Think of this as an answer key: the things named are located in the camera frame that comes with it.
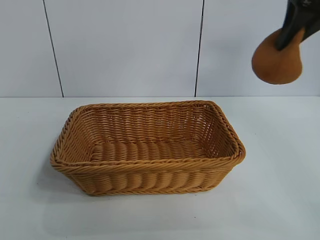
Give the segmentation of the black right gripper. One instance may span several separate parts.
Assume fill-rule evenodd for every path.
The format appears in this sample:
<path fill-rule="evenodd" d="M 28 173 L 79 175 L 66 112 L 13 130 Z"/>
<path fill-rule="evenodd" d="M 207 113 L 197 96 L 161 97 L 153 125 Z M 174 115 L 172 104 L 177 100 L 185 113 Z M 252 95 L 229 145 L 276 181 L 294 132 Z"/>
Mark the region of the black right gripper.
<path fill-rule="evenodd" d="M 286 48 L 300 30 L 306 40 L 320 30 L 320 0 L 290 0 L 296 8 L 287 9 L 282 29 L 275 41 L 278 51 Z"/>

